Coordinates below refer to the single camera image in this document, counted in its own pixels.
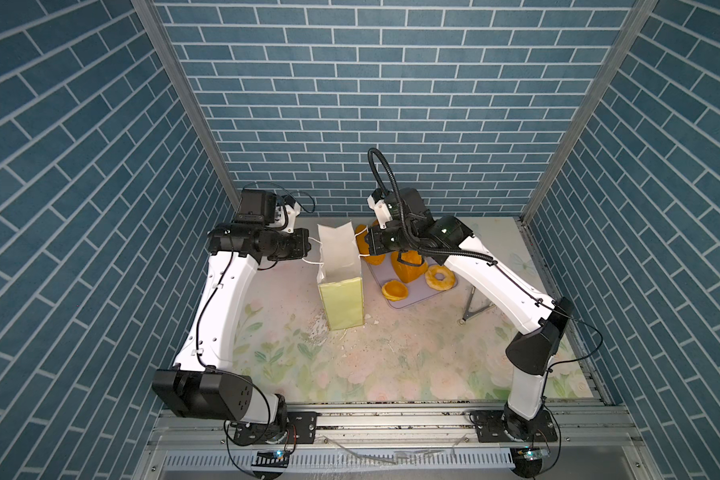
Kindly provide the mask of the large orange loaf chunk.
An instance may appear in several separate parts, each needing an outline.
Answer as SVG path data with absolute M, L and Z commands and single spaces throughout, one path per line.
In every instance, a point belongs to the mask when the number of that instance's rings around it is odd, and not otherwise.
M 398 251 L 390 254 L 394 273 L 403 283 L 411 283 L 423 276 L 429 266 L 424 257 L 416 251 Z

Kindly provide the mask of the green floral paper bag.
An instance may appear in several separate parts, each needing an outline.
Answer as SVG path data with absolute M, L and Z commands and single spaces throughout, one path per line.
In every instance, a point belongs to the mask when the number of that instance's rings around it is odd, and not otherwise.
M 362 260 L 351 222 L 318 224 L 308 236 L 312 253 L 304 262 L 317 267 L 316 282 L 331 331 L 361 327 L 365 322 Z

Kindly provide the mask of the metal tongs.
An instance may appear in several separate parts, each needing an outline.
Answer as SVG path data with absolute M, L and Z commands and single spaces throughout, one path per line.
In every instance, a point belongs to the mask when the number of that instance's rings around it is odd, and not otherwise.
M 466 324 L 471 318 L 494 307 L 494 303 L 490 300 L 486 300 L 483 305 L 473 307 L 476 293 L 477 289 L 475 287 L 471 287 L 467 295 L 467 300 L 463 309 L 462 316 L 458 320 L 459 325 Z

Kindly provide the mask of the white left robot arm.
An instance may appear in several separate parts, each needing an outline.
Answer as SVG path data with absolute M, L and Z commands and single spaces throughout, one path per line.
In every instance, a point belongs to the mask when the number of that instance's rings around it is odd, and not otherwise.
M 172 366 L 157 370 L 152 380 L 152 390 L 174 415 L 232 423 L 240 432 L 234 440 L 243 446 L 288 431 L 284 397 L 232 370 L 233 341 L 261 260 L 301 260 L 310 249 L 306 228 L 288 232 L 235 222 L 209 233 L 208 276 L 188 338 Z

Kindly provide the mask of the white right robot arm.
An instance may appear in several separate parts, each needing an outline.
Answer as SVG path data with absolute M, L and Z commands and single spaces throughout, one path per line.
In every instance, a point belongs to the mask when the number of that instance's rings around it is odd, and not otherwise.
M 508 436 L 528 441 L 543 423 L 547 378 L 570 319 L 570 302 L 554 300 L 497 260 L 464 223 L 391 220 L 368 228 L 369 253 L 414 251 L 467 280 L 509 318 L 517 330 L 505 354 L 513 366 L 503 422 Z

